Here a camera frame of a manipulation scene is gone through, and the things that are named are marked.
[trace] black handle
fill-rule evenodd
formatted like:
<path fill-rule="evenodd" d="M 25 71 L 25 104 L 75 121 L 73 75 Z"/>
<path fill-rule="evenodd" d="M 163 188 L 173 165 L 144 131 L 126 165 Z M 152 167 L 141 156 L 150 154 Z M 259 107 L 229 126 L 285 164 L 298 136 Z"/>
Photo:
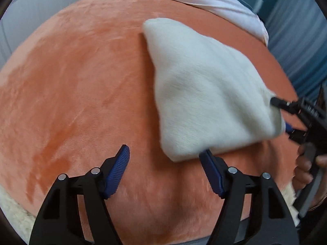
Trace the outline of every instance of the black handle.
<path fill-rule="evenodd" d="M 316 164 L 315 159 L 318 156 L 318 151 L 313 143 L 306 144 L 304 156 L 312 163 L 310 173 L 313 176 L 313 180 L 303 190 L 296 193 L 296 200 L 293 203 L 293 206 L 299 212 L 299 219 L 302 219 L 307 214 L 313 198 L 318 191 L 324 173 L 324 169 Z"/>

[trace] bed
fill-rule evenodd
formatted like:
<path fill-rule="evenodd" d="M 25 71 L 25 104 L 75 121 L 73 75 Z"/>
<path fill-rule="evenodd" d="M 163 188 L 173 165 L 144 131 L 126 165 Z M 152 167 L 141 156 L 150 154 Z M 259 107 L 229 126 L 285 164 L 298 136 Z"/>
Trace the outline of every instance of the bed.
<path fill-rule="evenodd" d="M 25 241 L 56 177 L 85 174 L 122 144 L 130 147 L 130 163 L 106 206 L 124 244 L 175 244 L 212 232 L 223 201 L 199 160 L 173 163 L 160 147 L 154 68 L 141 29 L 158 17 L 241 51 L 269 89 L 297 99 L 266 45 L 217 15 L 173 0 L 76 2 L 42 24 L 0 73 L 0 185 L 10 196 L 0 206 L 6 203 L 4 213 Z M 296 151 L 281 135 L 222 157 L 243 173 L 269 172 L 284 190 Z M 79 203 L 84 236 L 92 240 Z M 249 204 L 247 198 L 243 218 Z"/>

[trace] blue gripper pad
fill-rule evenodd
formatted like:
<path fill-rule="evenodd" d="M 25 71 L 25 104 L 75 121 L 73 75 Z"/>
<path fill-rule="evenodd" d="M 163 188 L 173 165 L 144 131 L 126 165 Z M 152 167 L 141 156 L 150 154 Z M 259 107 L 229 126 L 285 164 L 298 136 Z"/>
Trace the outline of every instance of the blue gripper pad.
<path fill-rule="evenodd" d="M 106 187 L 104 190 L 106 199 L 116 192 L 129 160 L 130 148 L 128 146 L 124 146 L 120 154 L 117 156 L 117 160 L 106 178 Z"/>
<path fill-rule="evenodd" d="M 200 153 L 199 159 L 204 169 L 204 172 L 207 175 L 212 191 L 215 194 L 218 194 L 220 198 L 222 198 L 225 194 L 225 189 L 223 186 L 223 176 L 220 174 L 219 170 L 214 164 L 214 161 L 212 160 L 208 150 L 205 150 Z"/>
<path fill-rule="evenodd" d="M 293 127 L 290 124 L 288 124 L 287 122 L 285 124 L 286 124 L 285 132 L 287 132 L 288 134 L 292 133 Z"/>

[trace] white pillow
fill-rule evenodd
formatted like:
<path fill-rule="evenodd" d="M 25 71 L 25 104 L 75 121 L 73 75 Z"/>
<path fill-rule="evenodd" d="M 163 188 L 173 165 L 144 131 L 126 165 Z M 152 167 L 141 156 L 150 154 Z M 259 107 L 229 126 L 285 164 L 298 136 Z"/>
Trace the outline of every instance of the white pillow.
<path fill-rule="evenodd" d="M 274 96 L 241 52 L 171 19 L 143 24 L 156 69 L 161 147 L 173 161 L 272 139 L 285 131 Z"/>

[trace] white wall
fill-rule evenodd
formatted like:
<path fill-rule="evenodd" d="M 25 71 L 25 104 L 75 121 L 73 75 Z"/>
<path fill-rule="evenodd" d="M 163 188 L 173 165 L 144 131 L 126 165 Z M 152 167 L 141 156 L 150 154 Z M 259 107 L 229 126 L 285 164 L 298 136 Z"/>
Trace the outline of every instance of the white wall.
<path fill-rule="evenodd" d="M 0 20 L 0 69 L 43 22 L 77 0 L 13 0 Z"/>

